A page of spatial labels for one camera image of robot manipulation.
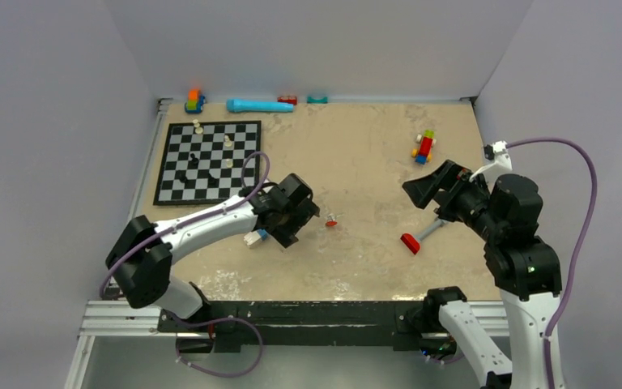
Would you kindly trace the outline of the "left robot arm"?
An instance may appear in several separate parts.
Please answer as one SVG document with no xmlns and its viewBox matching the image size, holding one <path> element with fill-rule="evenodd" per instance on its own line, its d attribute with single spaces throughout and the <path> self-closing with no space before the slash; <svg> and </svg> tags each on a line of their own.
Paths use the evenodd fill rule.
<svg viewBox="0 0 622 389">
<path fill-rule="evenodd" d="M 173 275 L 177 262 L 225 238 L 260 229 L 288 248 L 319 215 L 313 190 L 290 173 L 279 183 L 243 188 L 216 206 L 182 218 L 151 222 L 137 216 L 125 226 L 105 264 L 131 308 L 158 306 L 175 314 L 188 331 L 200 331 L 208 324 L 209 301 L 198 286 Z"/>
</svg>

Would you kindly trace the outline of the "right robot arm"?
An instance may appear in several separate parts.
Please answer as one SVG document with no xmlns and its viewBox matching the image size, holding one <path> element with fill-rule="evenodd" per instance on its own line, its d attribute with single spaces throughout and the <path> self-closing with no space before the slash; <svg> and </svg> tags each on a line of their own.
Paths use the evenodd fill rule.
<svg viewBox="0 0 622 389">
<path fill-rule="evenodd" d="M 561 368 L 552 362 L 558 348 L 551 343 L 549 327 L 560 305 L 560 261 L 536 234 L 543 207 L 538 186 L 507 173 L 489 187 L 484 177 L 447 160 L 402 188 L 417 208 L 435 201 L 440 219 L 461 222 L 484 241 L 484 260 L 500 291 L 512 355 L 497 347 L 458 287 L 428 290 L 414 323 L 448 332 L 482 388 L 564 386 Z"/>
</svg>

